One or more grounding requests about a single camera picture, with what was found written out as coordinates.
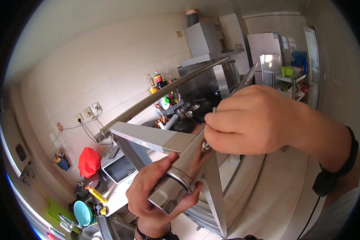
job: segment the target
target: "bolt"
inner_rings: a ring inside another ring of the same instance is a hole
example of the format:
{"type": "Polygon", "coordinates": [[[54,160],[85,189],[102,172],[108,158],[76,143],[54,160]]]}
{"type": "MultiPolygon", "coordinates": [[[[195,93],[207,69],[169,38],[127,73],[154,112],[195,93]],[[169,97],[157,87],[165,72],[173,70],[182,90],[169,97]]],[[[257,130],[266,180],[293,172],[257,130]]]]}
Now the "bolt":
{"type": "Polygon", "coordinates": [[[203,142],[202,151],[207,151],[209,149],[211,149],[211,146],[209,146],[209,144],[207,142],[203,142]]]}

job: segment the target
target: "person's right hand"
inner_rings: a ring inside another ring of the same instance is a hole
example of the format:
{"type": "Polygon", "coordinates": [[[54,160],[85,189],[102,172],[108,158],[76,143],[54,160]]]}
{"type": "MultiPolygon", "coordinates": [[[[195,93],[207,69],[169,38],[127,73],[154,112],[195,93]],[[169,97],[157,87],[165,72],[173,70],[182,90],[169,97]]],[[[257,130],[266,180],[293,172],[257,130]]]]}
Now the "person's right hand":
{"type": "Polygon", "coordinates": [[[254,155],[291,145],[303,131],[298,101],[264,85],[251,85],[205,116],[204,137],[216,151],[254,155]]]}

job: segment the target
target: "red plastic bag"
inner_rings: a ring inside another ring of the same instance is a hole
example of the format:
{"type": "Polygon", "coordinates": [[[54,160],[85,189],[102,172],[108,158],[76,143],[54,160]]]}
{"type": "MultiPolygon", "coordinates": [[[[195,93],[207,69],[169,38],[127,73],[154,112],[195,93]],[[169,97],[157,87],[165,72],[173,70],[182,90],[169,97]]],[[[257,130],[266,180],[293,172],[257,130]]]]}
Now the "red plastic bag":
{"type": "Polygon", "coordinates": [[[79,157],[80,176],[91,177],[100,168],[100,156],[90,147],[84,148],[79,157]]]}

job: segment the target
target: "green cutting board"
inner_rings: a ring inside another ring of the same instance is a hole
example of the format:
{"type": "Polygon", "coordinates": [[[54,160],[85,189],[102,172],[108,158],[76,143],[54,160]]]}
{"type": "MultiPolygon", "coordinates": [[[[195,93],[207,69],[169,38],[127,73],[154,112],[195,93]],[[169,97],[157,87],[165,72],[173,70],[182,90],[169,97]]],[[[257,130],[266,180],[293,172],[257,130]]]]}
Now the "green cutting board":
{"type": "MultiPolygon", "coordinates": [[[[53,200],[51,197],[48,197],[47,202],[47,215],[53,218],[55,221],[57,221],[59,224],[61,222],[61,219],[59,218],[59,214],[64,215],[69,220],[74,221],[77,223],[77,220],[75,218],[75,215],[68,211],[67,209],[63,208],[60,204],[58,204],[55,200],[53,200]]],[[[77,227],[74,227],[72,231],[79,233],[79,229],[77,227]]]]}

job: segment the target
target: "hand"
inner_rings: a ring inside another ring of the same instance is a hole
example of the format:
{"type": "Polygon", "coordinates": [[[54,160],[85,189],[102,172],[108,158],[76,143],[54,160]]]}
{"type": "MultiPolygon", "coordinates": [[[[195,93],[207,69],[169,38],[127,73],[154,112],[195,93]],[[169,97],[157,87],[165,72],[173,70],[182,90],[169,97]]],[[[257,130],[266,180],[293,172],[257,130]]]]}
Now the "hand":
{"type": "Polygon", "coordinates": [[[205,116],[204,136],[218,152],[269,153],[291,145],[303,130],[300,107],[273,88],[251,85],[222,100],[216,113],[205,116]]]}
{"type": "Polygon", "coordinates": [[[140,217],[138,222],[139,229],[149,237],[161,237],[166,232],[160,235],[160,229],[165,228],[172,219],[197,204],[199,200],[199,194],[203,186],[202,182],[197,182],[195,190],[191,194],[185,195],[169,215],[148,201],[147,198],[152,189],[175,159],[177,159],[177,153],[172,152],[163,159],[143,167],[126,192],[128,209],[140,217]]]}

